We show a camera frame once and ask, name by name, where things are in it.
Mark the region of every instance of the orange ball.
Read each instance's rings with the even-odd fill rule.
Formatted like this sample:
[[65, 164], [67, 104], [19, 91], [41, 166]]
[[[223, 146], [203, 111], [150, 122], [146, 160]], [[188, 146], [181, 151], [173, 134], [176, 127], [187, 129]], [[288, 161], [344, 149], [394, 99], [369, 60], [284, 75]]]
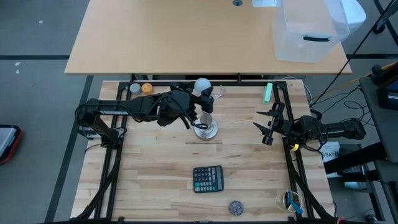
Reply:
[[154, 87], [150, 83], [145, 83], [142, 85], [141, 90], [145, 95], [150, 95], [154, 91]]

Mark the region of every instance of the calculator keypad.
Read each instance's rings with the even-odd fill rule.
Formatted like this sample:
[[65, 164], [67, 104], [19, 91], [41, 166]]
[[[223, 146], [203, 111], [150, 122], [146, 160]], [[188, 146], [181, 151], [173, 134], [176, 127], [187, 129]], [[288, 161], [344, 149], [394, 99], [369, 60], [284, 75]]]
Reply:
[[198, 167], [193, 170], [193, 189], [196, 193], [218, 192], [224, 190], [223, 168]]

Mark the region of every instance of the light wood desk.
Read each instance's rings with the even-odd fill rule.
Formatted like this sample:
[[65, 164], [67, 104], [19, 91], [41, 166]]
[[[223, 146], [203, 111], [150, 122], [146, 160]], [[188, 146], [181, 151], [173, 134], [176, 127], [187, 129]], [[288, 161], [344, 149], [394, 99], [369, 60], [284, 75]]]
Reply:
[[[117, 86], [118, 82], [104, 82], [99, 98], [114, 100]], [[294, 117], [309, 114], [302, 81], [289, 80], [288, 86]], [[154, 87], [154, 93], [168, 90], [168, 87]], [[276, 195], [290, 188], [282, 138], [274, 133], [272, 146], [261, 144], [261, 132], [252, 124], [267, 124], [270, 117], [256, 111], [268, 111], [273, 102], [261, 103], [263, 86], [226, 86], [226, 91], [227, 94], [215, 100], [213, 117], [220, 130], [209, 142], [199, 140], [192, 128], [186, 130], [180, 119], [163, 128], [156, 122], [136, 123], [128, 119], [114, 219], [124, 216], [127, 220], [147, 221], [287, 221], [287, 217], [293, 215], [275, 206]], [[103, 119], [110, 125], [111, 116]], [[91, 141], [89, 146], [98, 143], [99, 140]], [[87, 151], [71, 217], [82, 212], [96, 193], [104, 155], [105, 149], [99, 146]], [[320, 155], [303, 150], [302, 156], [310, 190], [333, 214]], [[225, 190], [195, 194], [192, 169], [215, 165], [223, 166]], [[241, 216], [229, 213], [228, 205], [233, 200], [243, 203]]]
[[65, 73], [335, 75], [346, 62], [341, 44], [319, 63], [277, 60], [275, 8], [243, 2], [92, 0]]

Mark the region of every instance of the green marker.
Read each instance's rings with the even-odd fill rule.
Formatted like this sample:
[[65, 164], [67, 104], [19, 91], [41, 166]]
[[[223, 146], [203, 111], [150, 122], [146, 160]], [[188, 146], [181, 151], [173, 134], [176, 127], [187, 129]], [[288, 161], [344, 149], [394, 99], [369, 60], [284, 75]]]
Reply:
[[272, 83], [269, 82], [264, 90], [264, 99], [262, 99], [262, 104], [269, 104], [271, 100], [271, 94], [272, 94]]

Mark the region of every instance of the gray floor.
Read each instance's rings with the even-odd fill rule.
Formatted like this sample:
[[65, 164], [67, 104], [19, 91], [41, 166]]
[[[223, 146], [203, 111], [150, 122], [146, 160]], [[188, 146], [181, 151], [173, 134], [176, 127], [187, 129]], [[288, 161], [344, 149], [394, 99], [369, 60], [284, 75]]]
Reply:
[[[389, 0], [381, 2], [385, 7]], [[360, 3], [368, 19], [357, 33], [343, 43], [347, 54], [353, 52], [379, 16], [373, 1], [360, 0]], [[87, 4], [87, 0], [0, 0], [0, 55], [68, 55]], [[391, 22], [396, 27], [398, 15], [393, 16]], [[397, 52], [398, 47], [388, 32], [371, 34], [359, 51], [360, 54]], [[394, 61], [353, 60], [350, 63], [353, 74], [340, 77], [334, 86], [369, 73], [374, 64], [387, 65]], [[73, 111], [80, 100], [85, 77], [65, 75], [66, 61], [18, 61], [21, 62], [18, 66], [16, 62], [0, 61], [0, 124], [16, 124], [24, 130], [23, 141], [13, 160], [0, 167], [0, 219], [1, 223], [40, 223], [44, 221], [49, 207], [72, 128]], [[128, 77], [95, 77], [89, 97], [98, 97], [103, 80], [114, 79], [127, 80]], [[313, 96], [317, 96], [333, 77], [307, 76], [303, 79]], [[334, 94], [349, 91], [356, 85]], [[359, 91], [347, 100], [365, 105]], [[315, 108], [324, 111], [333, 102], [330, 100]], [[325, 113], [323, 122], [360, 115], [359, 110], [345, 108], [341, 102]], [[378, 141], [372, 126], [367, 125], [366, 131], [368, 135], [360, 141], [363, 146]], [[338, 140], [342, 143], [359, 142]], [[78, 137], [56, 220], [69, 218], [86, 144], [85, 139]], [[352, 220], [363, 221], [363, 212], [371, 208], [368, 195], [344, 188], [338, 179], [330, 180], [330, 187], [338, 205], [337, 214], [344, 217], [358, 215]], [[383, 211], [388, 218], [387, 223], [392, 223], [385, 205]]]

